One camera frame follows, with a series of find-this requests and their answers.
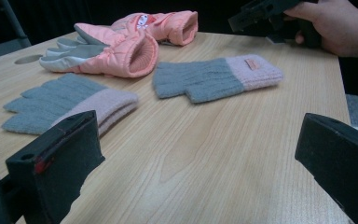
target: black device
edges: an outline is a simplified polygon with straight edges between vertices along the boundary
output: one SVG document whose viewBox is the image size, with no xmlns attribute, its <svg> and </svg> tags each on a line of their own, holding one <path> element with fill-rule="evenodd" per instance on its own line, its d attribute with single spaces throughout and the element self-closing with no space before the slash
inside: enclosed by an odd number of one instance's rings
<svg viewBox="0 0 358 224">
<path fill-rule="evenodd" d="M 295 158 L 358 223 L 358 130 L 336 119 L 306 114 Z"/>
<path fill-rule="evenodd" d="M 0 180 L 0 224 L 60 223 L 88 174 L 104 157 L 95 111 L 73 115 L 6 160 Z"/>
<path fill-rule="evenodd" d="M 283 27 L 283 12 L 299 2 L 299 0 L 253 0 L 241 7 L 241 12 L 228 19 L 228 23 L 233 32 L 238 32 L 258 21 L 269 20 L 274 30 L 279 30 Z M 298 24 L 304 35 L 306 46 L 318 48 L 321 45 L 321 36 L 312 23 L 299 19 Z"/>
</svg>

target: table surface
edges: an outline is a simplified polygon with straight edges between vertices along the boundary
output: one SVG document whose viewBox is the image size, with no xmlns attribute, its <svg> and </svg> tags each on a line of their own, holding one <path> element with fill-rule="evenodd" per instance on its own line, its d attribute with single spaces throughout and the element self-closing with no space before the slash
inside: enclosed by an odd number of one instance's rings
<svg viewBox="0 0 358 224">
<path fill-rule="evenodd" d="M 5 159 L 35 139 L 1 129 L 3 105 L 58 78 L 38 63 L 55 40 L 0 57 L 0 177 Z M 305 113 L 349 123 L 336 56 L 262 37 L 198 33 L 185 47 L 159 46 L 160 62 L 257 54 L 282 69 L 277 87 L 207 104 L 159 100 L 153 73 L 141 78 L 80 75 L 139 95 L 138 108 L 101 138 L 106 160 L 86 179 L 62 223 L 348 223 L 295 160 Z"/>
</svg>

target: black plastic mount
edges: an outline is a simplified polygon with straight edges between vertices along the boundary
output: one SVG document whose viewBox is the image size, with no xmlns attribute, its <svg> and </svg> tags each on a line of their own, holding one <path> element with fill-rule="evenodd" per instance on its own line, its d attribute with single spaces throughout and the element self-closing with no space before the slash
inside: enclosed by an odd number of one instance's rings
<svg viewBox="0 0 358 224">
<path fill-rule="evenodd" d="M 60 223 L 103 161 L 95 111 L 64 119 L 6 160 L 0 223 Z"/>
<path fill-rule="evenodd" d="M 306 114 L 295 157 L 358 223 L 358 131 L 335 119 Z"/>
</svg>

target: human hand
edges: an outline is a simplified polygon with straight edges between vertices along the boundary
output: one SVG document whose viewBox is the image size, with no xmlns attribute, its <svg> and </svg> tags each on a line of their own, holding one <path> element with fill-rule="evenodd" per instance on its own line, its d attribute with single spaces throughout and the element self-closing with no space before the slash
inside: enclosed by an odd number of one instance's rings
<svg viewBox="0 0 358 224">
<path fill-rule="evenodd" d="M 322 48 L 341 57 L 358 57 L 358 8 L 348 0 L 301 2 L 284 13 L 311 21 L 322 36 Z M 297 33 L 296 42 L 304 43 L 301 32 Z"/>
</svg>

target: pink ski glove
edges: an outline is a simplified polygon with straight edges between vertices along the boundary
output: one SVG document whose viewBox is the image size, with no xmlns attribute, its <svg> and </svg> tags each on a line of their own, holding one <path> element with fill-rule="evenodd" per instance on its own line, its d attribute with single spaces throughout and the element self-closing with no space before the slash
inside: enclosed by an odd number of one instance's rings
<svg viewBox="0 0 358 224">
<path fill-rule="evenodd" d="M 169 41 L 174 45 L 189 44 L 199 30 L 198 12 L 180 11 L 172 13 L 134 13 L 115 21 L 112 29 L 129 35 L 145 29 L 157 41 Z"/>
<path fill-rule="evenodd" d="M 144 30 L 124 36 L 110 28 L 85 23 L 78 23 L 76 29 L 88 44 L 48 49 L 47 56 L 39 59 L 42 67 L 61 73 L 141 77 L 150 74 L 156 65 L 158 44 Z"/>
</svg>

